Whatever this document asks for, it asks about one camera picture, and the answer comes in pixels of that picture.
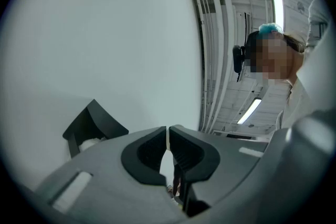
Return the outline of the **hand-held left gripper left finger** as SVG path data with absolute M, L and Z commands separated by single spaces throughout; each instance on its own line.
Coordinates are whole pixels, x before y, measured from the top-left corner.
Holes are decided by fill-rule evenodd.
M 36 194 L 68 223 L 180 223 L 160 173 L 166 127 L 100 142 L 63 164 Z

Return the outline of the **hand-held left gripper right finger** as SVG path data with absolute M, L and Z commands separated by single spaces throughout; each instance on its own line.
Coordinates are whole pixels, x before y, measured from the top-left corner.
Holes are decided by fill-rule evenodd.
M 268 143 L 213 136 L 171 126 L 170 151 L 181 170 L 183 211 L 193 217 L 215 206 L 247 177 Z

